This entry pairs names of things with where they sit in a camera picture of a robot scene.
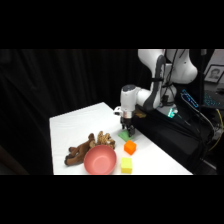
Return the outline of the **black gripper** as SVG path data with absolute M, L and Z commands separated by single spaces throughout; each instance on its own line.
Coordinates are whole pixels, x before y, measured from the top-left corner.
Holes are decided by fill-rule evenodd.
M 129 137 L 132 137 L 135 134 L 135 128 L 132 118 L 120 118 L 120 123 L 122 125 L 122 131 L 128 129 Z

